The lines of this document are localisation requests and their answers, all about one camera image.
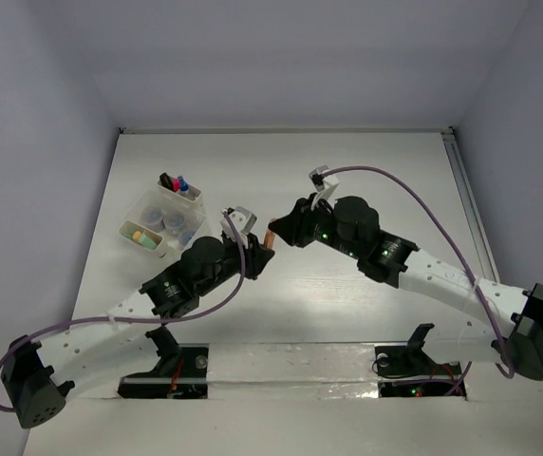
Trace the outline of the orange highlighter pen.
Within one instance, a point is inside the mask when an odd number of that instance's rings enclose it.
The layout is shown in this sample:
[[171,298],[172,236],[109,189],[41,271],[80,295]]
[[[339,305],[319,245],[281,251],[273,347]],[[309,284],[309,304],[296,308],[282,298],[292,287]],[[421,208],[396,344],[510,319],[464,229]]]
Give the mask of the orange highlighter pen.
[[266,249],[272,250],[273,244],[275,241],[275,232],[271,229],[271,224],[274,222],[274,218],[271,218],[268,222],[268,226],[266,228],[266,232],[263,239],[263,246]]

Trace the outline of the paperclip jar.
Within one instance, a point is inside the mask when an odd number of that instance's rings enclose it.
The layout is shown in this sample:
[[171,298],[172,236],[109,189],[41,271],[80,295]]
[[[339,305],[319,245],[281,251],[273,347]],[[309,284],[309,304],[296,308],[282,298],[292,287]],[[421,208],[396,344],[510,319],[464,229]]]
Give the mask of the paperclip jar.
[[180,212],[168,212],[163,216],[163,224],[165,230],[177,236],[185,228],[186,219]]
[[163,224],[163,211],[157,206],[147,206],[140,214],[140,221],[142,225],[148,230],[154,233],[162,232],[164,228]]

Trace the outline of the green marker cap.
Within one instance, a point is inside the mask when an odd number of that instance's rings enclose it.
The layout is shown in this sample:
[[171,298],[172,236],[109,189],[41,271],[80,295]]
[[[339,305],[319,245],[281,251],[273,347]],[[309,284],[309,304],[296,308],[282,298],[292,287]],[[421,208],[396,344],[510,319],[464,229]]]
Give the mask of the green marker cap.
[[157,249],[158,245],[157,243],[151,239],[149,236],[147,236],[146,233],[142,232],[139,236],[139,240],[138,240],[138,243],[148,249],[148,250],[151,250],[151,251],[154,251]]

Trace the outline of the clear blue spray bottle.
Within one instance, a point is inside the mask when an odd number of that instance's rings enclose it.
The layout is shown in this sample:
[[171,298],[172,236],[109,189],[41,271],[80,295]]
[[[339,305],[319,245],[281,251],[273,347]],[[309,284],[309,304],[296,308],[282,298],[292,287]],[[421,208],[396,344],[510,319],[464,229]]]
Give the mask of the clear blue spray bottle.
[[182,176],[178,176],[177,183],[178,183],[178,192],[184,197],[187,197],[190,194],[190,186],[187,183],[187,181]]

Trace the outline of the pink black highlighter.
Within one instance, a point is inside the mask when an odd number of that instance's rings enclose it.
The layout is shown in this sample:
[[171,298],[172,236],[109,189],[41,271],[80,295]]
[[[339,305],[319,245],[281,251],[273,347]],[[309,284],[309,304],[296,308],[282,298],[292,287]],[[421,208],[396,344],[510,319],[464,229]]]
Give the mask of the pink black highlighter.
[[178,180],[170,177],[167,173],[162,173],[159,175],[159,185],[173,193],[180,190],[180,183]]

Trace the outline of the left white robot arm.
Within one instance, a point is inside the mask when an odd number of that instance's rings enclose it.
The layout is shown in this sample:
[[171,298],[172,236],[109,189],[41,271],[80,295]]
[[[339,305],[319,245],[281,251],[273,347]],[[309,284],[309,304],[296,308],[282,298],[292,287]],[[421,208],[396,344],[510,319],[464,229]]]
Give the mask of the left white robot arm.
[[69,400],[123,374],[130,349],[145,352],[150,370],[142,377],[176,379],[185,361],[166,320],[192,314],[203,296],[233,277],[257,279],[273,256],[253,234],[243,247],[226,235],[201,237],[102,321],[14,340],[1,381],[20,427],[42,425]]

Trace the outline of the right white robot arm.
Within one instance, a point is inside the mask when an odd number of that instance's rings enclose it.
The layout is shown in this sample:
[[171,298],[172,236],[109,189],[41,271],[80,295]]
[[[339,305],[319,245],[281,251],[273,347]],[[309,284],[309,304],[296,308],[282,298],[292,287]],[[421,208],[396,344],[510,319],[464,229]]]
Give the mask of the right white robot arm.
[[414,242],[390,234],[378,212],[355,196],[334,205],[299,199],[291,212],[269,224],[289,246],[304,248],[318,241],[355,259],[367,278],[445,304],[484,329],[463,329],[453,340],[441,338],[429,323],[416,333],[423,337],[404,350],[406,365],[426,372],[439,361],[502,362],[515,374],[543,381],[543,285],[530,290],[506,286],[439,260]]

